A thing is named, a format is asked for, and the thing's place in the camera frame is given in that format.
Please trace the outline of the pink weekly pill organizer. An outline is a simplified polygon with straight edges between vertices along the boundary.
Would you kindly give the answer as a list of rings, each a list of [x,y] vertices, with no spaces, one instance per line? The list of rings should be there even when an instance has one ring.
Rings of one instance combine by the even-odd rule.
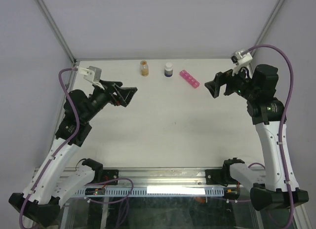
[[[190,75],[186,70],[180,71],[179,75],[192,86],[194,89],[198,88],[200,86],[200,83],[192,76]]]

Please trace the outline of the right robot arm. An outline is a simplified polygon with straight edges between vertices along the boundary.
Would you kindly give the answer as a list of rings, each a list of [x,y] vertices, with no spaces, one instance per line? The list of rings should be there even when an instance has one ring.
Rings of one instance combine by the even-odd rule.
[[[218,72],[214,80],[206,82],[213,98],[217,98],[221,86],[224,94],[236,93],[247,101],[247,112],[252,118],[259,136],[264,157],[265,176],[251,170],[236,157],[224,161],[220,173],[211,179],[226,185],[239,182],[250,193],[255,210],[289,209],[309,201],[308,192],[301,190],[293,174],[286,141],[286,124],[281,119],[285,110],[283,103],[274,97],[278,82],[278,69],[261,64],[252,77],[243,67],[237,74],[233,70]]]

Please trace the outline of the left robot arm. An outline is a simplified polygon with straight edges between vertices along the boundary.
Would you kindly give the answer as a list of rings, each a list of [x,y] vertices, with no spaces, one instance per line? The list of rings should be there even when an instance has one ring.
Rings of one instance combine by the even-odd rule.
[[[127,107],[136,87],[124,87],[119,81],[101,81],[89,96],[79,89],[67,93],[65,116],[51,149],[36,175],[21,193],[13,193],[9,204],[19,213],[19,222],[27,217],[42,227],[50,226],[65,202],[81,187],[103,180],[103,165],[85,159],[78,170],[63,182],[61,173],[73,155],[80,150],[92,127],[89,122],[107,105]]]

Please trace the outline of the clear bottle yellow pills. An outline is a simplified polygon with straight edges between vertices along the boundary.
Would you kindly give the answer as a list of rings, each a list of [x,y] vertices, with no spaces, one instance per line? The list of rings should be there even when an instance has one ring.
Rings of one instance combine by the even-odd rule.
[[[143,60],[140,62],[140,74],[142,76],[148,76],[149,75],[149,66],[147,61]]]

